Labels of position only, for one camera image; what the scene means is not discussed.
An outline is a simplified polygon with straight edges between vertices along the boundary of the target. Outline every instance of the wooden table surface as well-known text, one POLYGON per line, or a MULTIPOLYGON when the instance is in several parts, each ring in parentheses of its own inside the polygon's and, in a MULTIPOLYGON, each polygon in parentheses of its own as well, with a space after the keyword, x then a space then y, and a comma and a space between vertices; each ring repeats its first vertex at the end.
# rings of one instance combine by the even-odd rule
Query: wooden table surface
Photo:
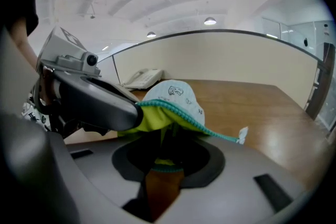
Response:
MULTIPOLYGON (((238 137, 290 171, 307 189, 321 180, 334 153, 327 131, 276 86, 230 81, 184 80, 205 112, 210 130, 238 137)), ((140 100, 146 91, 134 91, 140 100)))

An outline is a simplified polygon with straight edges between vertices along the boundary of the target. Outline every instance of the cartoon print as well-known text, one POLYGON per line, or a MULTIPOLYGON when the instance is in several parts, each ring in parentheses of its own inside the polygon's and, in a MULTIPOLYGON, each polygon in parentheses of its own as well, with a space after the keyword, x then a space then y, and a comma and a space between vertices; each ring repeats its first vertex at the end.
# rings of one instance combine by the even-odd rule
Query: cartoon print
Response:
POLYGON ((168 93, 169 95, 175 95, 175 94, 182 95, 183 90, 179 87, 170 86, 168 89, 168 93))
POLYGON ((158 98, 159 98, 160 100, 163 100, 163 101, 170 101, 168 98, 163 97, 163 96, 159 96, 158 98))

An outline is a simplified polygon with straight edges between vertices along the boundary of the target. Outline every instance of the white telephone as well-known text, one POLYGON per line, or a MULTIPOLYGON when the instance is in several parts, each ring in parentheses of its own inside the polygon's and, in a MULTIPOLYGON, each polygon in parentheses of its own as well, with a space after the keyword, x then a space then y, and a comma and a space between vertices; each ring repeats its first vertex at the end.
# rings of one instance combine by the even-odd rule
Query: white telephone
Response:
POLYGON ((147 89, 161 80, 162 69, 141 69, 122 86, 128 89, 147 89))

